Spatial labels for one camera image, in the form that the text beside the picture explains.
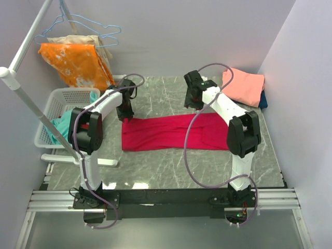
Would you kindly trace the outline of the magenta t-shirt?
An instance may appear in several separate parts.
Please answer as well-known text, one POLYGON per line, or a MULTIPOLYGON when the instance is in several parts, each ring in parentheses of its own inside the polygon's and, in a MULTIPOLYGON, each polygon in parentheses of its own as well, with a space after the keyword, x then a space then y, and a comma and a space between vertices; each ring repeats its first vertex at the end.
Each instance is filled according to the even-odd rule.
MULTIPOLYGON (((132 118, 122 123, 121 145, 124 151, 148 151, 184 148, 185 136, 195 114, 158 118, 132 118)), ((188 149, 228 150, 228 126, 217 113, 203 113, 194 121, 188 149)))

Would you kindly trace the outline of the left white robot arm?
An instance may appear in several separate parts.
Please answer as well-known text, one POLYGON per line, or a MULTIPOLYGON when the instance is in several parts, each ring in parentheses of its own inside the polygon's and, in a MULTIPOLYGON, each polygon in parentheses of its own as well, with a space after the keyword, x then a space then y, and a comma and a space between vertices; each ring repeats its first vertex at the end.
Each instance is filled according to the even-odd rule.
POLYGON ((137 85, 133 81, 123 79, 120 86, 109 87, 90 105, 76 107, 71 112, 67 139, 78 156, 80 186, 90 190, 86 194, 85 202, 93 209, 99 208, 104 201, 103 194, 97 191, 102 187, 98 150, 104 137, 103 120, 113 110, 116 110, 120 121, 131 120, 134 116, 131 100, 137 96, 136 89, 137 85))

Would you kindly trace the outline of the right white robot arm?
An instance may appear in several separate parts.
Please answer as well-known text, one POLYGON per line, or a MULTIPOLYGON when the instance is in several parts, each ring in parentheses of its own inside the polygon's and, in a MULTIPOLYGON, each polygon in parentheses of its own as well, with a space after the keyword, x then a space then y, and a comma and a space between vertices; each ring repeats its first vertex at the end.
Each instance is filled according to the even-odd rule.
POLYGON ((228 126, 226 143, 232 153, 230 185, 234 189, 228 194, 228 202, 239 207, 246 200, 243 192, 251 183, 252 161, 261 143, 259 117, 255 111, 246 111, 238 106, 212 80, 203 80, 197 70, 184 76, 187 85, 185 107, 204 110, 211 107, 228 126))

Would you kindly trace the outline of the beige cloth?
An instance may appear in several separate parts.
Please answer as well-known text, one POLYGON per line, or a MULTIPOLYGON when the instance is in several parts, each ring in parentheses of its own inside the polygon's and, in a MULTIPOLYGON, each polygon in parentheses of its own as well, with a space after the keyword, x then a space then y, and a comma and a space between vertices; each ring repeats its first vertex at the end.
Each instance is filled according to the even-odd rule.
POLYGON ((88 44, 94 45, 98 55, 103 59, 107 68, 111 72, 109 61, 113 58, 112 54, 108 51, 102 40, 96 35, 68 35, 64 37, 47 38, 50 43, 55 44, 88 44))

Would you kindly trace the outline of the folded salmon t-shirt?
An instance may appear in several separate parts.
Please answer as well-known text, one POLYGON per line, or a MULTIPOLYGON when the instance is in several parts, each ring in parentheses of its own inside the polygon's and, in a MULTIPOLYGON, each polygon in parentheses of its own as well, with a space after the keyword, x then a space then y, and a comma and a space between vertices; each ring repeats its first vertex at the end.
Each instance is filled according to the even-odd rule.
POLYGON ((231 69, 233 79, 222 92, 234 101, 251 107, 258 107, 261 93, 265 89, 264 75, 250 74, 236 68, 231 69))

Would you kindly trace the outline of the orange tie-dye cloth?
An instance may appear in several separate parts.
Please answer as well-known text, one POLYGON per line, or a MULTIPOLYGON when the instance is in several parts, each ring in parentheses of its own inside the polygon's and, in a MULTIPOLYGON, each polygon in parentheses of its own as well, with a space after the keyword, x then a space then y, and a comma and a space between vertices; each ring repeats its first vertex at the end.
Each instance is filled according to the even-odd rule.
POLYGON ((94 45, 42 43, 38 53, 69 87, 105 91, 116 84, 94 45))

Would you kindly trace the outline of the white plastic laundry basket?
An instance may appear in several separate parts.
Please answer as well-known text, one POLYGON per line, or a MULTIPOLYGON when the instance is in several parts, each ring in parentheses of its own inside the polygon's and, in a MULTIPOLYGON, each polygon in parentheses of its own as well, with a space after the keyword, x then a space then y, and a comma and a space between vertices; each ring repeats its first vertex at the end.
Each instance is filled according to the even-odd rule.
MULTIPOLYGON (((100 91, 96 88, 60 88, 52 91, 47 101, 44 114, 50 120, 62 117, 62 115, 75 107, 83 108, 90 104, 90 93, 94 92, 96 98, 100 91)), ((63 149, 63 145, 54 144, 47 133, 46 127, 40 122, 34 144, 39 148, 63 149)))

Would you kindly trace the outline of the folded navy t-shirt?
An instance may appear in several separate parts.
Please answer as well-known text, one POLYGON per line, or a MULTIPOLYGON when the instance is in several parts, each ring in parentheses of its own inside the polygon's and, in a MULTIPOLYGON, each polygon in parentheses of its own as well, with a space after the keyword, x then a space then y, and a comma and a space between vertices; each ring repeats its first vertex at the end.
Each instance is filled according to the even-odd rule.
POLYGON ((264 90, 246 91, 239 96, 235 96, 232 98, 232 100, 236 103, 241 103, 255 108, 264 109, 268 107, 268 102, 264 90))

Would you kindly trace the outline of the teal t-shirt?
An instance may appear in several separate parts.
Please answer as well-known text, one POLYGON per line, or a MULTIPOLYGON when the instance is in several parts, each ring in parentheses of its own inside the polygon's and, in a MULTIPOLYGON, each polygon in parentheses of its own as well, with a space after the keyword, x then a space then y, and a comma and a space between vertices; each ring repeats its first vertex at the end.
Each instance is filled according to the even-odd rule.
POLYGON ((61 88, 53 91, 44 110, 45 116, 66 139, 72 110, 83 108, 100 97, 96 88, 61 88))

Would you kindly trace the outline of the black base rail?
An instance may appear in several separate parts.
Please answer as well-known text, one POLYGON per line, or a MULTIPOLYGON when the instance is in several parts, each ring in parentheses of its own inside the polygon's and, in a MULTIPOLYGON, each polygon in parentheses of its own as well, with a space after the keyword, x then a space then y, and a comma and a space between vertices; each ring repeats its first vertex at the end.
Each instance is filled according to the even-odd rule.
POLYGON ((235 191, 231 187, 206 189, 99 189, 99 200, 90 191, 79 188, 73 209, 96 211, 85 214, 87 222, 101 223, 128 218, 209 217, 225 218, 225 210, 253 208, 255 193, 250 189, 235 191))

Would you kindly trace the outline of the aluminium frame rail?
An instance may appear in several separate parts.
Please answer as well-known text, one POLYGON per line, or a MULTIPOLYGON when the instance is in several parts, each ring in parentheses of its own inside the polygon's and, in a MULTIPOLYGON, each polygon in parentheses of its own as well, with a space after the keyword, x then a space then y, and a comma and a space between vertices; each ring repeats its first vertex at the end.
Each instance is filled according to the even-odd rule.
MULTIPOLYGON (((313 243, 301 212, 300 202, 297 194, 292 188, 261 188, 252 189, 255 193, 256 203, 254 207, 247 207, 247 210, 256 210, 259 214, 262 210, 291 210, 294 215, 296 226, 304 248, 313 248, 313 243)), ((67 191, 33 191, 27 206, 26 216, 18 238, 17 248, 25 248, 27 238, 30 234, 32 222, 37 212, 83 212, 93 213, 96 211, 85 211, 73 209, 74 195, 67 191)), ((234 208, 227 208, 226 212, 238 211, 234 208)))

